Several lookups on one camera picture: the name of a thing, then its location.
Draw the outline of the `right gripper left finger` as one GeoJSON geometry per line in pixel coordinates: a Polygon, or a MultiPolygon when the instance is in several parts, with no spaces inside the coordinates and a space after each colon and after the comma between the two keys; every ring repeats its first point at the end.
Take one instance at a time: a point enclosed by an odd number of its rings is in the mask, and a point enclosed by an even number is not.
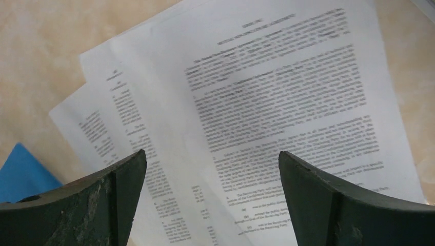
{"type": "Polygon", "coordinates": [[[1,245],[126,245],[146,169],[139,150],[54,190],[1,203],[1,245]]]}

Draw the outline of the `blue file folder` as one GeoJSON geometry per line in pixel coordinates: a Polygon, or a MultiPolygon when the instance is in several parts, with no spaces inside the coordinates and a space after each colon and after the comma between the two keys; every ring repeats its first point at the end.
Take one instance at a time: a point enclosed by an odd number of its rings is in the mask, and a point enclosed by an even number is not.
{"type": "Polygon", "coordinates": [[[1,167],[1,202],[18,202],[61,186],[21,143],[14,146],[1,167]]]}

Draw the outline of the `printed paper sheet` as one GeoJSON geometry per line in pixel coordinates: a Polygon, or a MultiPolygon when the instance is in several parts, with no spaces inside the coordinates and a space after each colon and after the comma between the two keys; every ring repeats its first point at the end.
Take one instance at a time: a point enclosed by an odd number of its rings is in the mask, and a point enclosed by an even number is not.
{"type": "Polygon", "coordinates": [[[196,1],[110,50],[170,175],[201,186],[228,244],[296,244],[282,151],[424,200],[373,1],[196,1]]]}
{"type": "Polygon", "coordinates": [[[86,83],[50,116],[87,169],[95,172],[139,151],[146,153],[129,238],[136,245],[251,245],[213,195],[183,140],[161,119],[103,43],[80,55],[86,83]]]}

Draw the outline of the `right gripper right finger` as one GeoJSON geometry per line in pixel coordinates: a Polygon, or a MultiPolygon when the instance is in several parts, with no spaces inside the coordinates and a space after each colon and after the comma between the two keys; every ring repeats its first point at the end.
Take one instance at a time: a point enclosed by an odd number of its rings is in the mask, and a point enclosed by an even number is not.
{"type": "Polygon", "coordinates": [[[357,186],[287,151],[279,171],[298,245],[434,245],[434,206],[357,186]]]}

